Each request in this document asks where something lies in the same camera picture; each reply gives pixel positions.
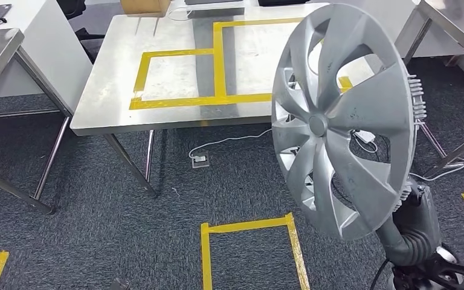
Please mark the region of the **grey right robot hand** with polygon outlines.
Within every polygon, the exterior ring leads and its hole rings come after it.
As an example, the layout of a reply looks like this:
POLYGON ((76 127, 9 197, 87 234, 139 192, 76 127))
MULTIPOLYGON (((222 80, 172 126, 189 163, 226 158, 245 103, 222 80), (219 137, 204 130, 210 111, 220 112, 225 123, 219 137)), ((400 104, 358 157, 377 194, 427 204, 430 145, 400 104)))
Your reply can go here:
POLYGON ((402 194, 406 199, 393 213, 396 228, 412 251, 433 253, 441 238, 430 188, 409 176, 402 194))

